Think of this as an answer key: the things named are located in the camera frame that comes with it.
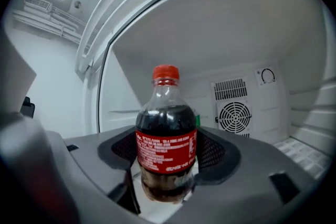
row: bottle holder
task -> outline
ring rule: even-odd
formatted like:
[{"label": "bottle holder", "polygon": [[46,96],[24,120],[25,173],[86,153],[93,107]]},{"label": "bottle holder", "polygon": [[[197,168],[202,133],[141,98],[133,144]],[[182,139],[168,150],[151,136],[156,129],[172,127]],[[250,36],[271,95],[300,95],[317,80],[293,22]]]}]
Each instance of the bottle holder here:
[{"label": "bottle holder", "polygon": [[[139,214],[131,175],[131,166],[137,158],[136,139],[133,127],[100,144],[98,155],[111,168],[127,171],[124,182],[108,196],[125,209]],[[195,187],[221,184],[240,163],[240,152],[234,144],[200,127],[197,128],[196,156],[199,173],[194,178]]]}]

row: green object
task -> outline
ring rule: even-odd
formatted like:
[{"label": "green object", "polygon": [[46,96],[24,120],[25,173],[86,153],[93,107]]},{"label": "green object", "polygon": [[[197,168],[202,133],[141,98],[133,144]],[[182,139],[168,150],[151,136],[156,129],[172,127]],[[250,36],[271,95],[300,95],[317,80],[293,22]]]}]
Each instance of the green object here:
[{"label": "green object", "polygon": [[199,115],[196,116],[196,126],[200,126],[201,125],[201,121],[200,121],[200,117]]},{"label": "green object", "polygon": [[193,109],[193,112],[195,114],[195,117],[196,117],[196,127],[199,127],[201,125],[201,119],[200,119],[200,116],[199,114],[196,112],[196,110]]}]

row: ventilation grille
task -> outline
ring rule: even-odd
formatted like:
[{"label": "ventilation grille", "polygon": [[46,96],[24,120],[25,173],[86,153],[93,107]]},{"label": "ventilation grille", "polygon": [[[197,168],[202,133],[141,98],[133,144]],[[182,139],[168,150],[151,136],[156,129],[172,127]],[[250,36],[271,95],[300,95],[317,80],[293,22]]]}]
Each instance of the ventilation grille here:
[{"label": "ventilation grille", "polygon": [[50,2],[45,0],[25,0],[27,6],[33,6],[42,10],[47,10],[49,8]]},{"label": "ventilation grille", "polygon": [[226,100],[247,96],[246,85],[243,79],[216,82],[214,84],[214,89],[216,100]]},{"label": "ventilation grille", "polygon": [[231,102],[222,108],[218,122],[223,130],[231,133],[240,133],[247,128],[251,117],[252,115],[247,106],[240,102]]},{"label": "ventilation grille", "polygon": [[134,132],[114,143],[111,149],[113,153],[133,164],[137,156],[136,139]]}]

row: dark soda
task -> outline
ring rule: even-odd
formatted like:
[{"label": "dark soda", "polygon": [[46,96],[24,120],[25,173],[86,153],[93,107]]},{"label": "dark soda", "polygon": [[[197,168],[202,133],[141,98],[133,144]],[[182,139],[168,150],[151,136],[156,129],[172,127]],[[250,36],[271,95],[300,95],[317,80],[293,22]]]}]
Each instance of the dark soda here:
[{"label": "dark soda", "polygon": [[[142,187],[150,199],[178,202],[185,197],[193,185],[192,167],[196,154],[196,119],[192,109],[180,97],[177,83],[169,79],[164,82],[156,79],[154,84],[152,99],[140,111],[136,119]],[[188,158],[185,155],[188,153],[189,159],[185,163],[182,162],[185,165],[183,168],[183,165],[181,166],[178,162],[179,159]],[[165,161],[168,160],[164,162],[168,165],[176,164],[176,162],[179,165],[169,168],[165,166],[166,170],[162,170],[160,167],[164,164],[157,159],[158,157],[165,158],[162,159]]]}]

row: mesh grille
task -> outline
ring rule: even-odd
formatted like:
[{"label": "mesh grille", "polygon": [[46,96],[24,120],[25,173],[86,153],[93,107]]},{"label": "mesh grille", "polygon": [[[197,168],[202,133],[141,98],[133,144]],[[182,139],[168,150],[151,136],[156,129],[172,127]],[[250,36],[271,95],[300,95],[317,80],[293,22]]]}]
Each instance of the mesh grille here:
[{"label": "mesh grille", "polygon": [[225,155],[224,146],[216,143],[201,132],[197,133],[196,155],[199,172],[210,169],[220,163]]},{"label": "mesh grille", "polygon": [[50,4],[49,2],[44,1],[44,0],[25,0],[25,2],[31,3],[33,5],[36,5],[36,6],[39,6],[41,8],[45,8],[45,9],[47,9],[49,4]]},{"label": "mesh grille", "polygon": [[137,156],[135,133],[132,133],[112,145],[112,151],[121,158],[133,163]]},{"label": "mesh grille", "polygon": [[243,79],[216,82],[214,90],[216,100],[247,96],[246,85]]}]

